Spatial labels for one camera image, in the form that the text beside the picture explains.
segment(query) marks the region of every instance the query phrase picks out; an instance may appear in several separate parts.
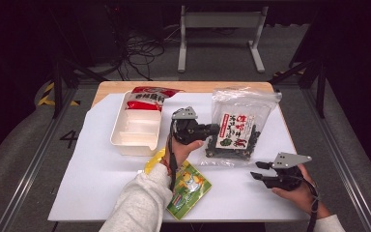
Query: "white sleeve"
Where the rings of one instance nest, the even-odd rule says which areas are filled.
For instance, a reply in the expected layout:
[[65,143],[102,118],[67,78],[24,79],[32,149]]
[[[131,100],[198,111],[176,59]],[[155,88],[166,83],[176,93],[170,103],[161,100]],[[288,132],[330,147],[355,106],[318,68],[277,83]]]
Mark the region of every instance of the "white sleeve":
[[337,215],[317,219],[315,232],[345,232]]
[[123,188],[100,232],[159,231],[163,212],[173,197],[168,188],[170,181],[167,168],[160,163],[149,175],[138,174]]

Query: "number 4 marking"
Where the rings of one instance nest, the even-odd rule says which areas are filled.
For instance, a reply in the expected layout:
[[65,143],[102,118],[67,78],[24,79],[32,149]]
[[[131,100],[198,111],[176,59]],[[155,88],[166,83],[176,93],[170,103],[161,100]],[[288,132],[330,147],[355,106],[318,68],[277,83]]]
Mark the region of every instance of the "number 4 marking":
[[78,137],[75,137],[76,131],[71,130],[67,134],[63,135],[60,140],[67,140],[69,141],[68,149],[71,148],[71,145],[73,144],[74,140],[77,140]]

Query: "hand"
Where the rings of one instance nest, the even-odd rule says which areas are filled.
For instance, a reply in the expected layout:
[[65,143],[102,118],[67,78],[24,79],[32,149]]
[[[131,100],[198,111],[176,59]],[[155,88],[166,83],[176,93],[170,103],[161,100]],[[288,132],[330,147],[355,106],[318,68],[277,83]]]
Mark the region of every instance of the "hand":
[[[300,169],[300,172],[302,173],[303,178],[309,183],[314,184],[314,181],[309,176],[308,171],[306,170],[305,166],[303,164],[299,164],[298,168]],[[306,183],[302,182],[302,184],[298,188],[292,191],[287,191],[281,188],[272,188],[272,192],[282,198],[285,198],[287,200],[294,202],[298,208],[305,211],[309,215],[311,214],[311,207],[314,201],[314,197],[312,193],[310,192],[309,187],[306,185]],[[330,211],[328,210],[328,208],[322,202],[319,202],[317,219],[326,218],[329,216],[330,216]]]
[[[164,159],[167,161],[167,163],[170,163],[170,152],[168,150],[168,137],[167,137],[167,143],[165,144],[165,155]],[[202,147],[204,145],[204,142],[202,140],[195,140],[192,143],[188,145],[184,145],[176,140],[176,138],[172,137],[172,148],[174,156],[176,156],[177,166],[181,166],[183,162],[188,158],[189,154]]]

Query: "snack bag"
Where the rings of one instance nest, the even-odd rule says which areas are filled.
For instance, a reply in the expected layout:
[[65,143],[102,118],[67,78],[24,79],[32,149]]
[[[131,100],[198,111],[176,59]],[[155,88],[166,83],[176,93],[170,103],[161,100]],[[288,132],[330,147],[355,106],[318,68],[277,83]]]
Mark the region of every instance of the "snack bag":
[[161,111],[165,99],[181,90],[152,86],[139,86],[131,91],[126,109],[146,109]]
[[215,89],[213,123],[219,124],[220,130],[217,136],[210,138],[207,159],[203,159],[201,165],[249,163],[268,116],[281,98],[281,93],[250,88]]

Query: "wooden table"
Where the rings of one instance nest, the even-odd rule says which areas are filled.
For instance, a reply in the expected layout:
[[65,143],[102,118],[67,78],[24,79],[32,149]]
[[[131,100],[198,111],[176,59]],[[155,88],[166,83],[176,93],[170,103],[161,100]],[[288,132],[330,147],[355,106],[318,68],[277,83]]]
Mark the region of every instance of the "wooden table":
[[268,82],[237,82],[237,81],[104,81],[99,85],[93,100],[92,107],[108,94],[119,94],[131,91],[137,86],[155,86],[172,89],[181,89],[189,93],[210,93],[214,88],[229,86],[244,86],[262,91],[272,92],[273,88]]
[[[107,81],[103,82],[86,114],[76,148],[59,187],[48,220],[105,221],[124,185],[132,180],[150,157],[122,156],[110,142],[123,95],[136,86],[156,86],[182,89],[164,104],[157,149],[165,145],[169,132],[168,120],[180,106],[192,105],[198,112],[198,122],[211,121],[213,88],[244,86],[272,91],[267,82],[195,82],[195,81]],[[272,161],[279,152],[295,153],[279,105],[270,114],[256,144],[252,163]],[[193,152],[188,161],[198,165],[204,157],[204,147]],[[264,222],[308,219],[308,215],[291,202],[271,193],[262,182],[255,181],[250,171],[262,172],[256,166],[230,168],[198,166],[213,187],[181,220],[181,222]],[[271,175],[273,170],[263,170]],[[164,212],[163,221],[176,222]]]

